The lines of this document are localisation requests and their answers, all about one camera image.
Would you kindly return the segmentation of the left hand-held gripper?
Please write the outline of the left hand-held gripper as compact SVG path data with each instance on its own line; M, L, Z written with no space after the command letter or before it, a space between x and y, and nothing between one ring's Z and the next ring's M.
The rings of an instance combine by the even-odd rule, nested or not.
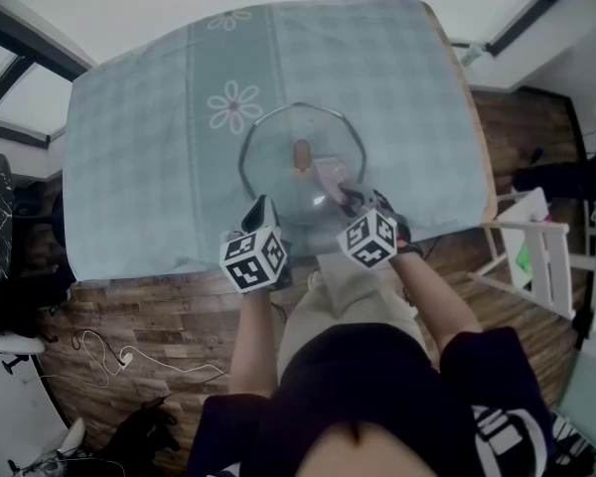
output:
M267 195L259 196L240 227L252 233L230 234L220 250L220 267L234 289L248 293L290 286L289 253L281 239L273 200Z

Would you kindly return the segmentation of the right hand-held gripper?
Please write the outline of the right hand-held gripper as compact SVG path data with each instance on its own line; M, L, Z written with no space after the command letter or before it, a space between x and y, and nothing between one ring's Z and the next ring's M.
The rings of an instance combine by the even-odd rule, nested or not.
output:
M350 198L337 203L336 214L340 222L351 220L353 207L374 207L376 194L371 187L354 184ZM366 269L372 269L396 255L396 222L377 209L371 209L349 224L337 236L343 254Z

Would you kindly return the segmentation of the person's right hand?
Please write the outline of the person's right hand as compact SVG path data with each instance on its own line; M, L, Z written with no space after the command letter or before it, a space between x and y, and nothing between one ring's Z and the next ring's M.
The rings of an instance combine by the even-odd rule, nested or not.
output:
M392 219L396 224L396 247L401 252L410 242L410 229L407 219L397 213L388 199L378 190L373 191L376 197L376 208L386 218Z

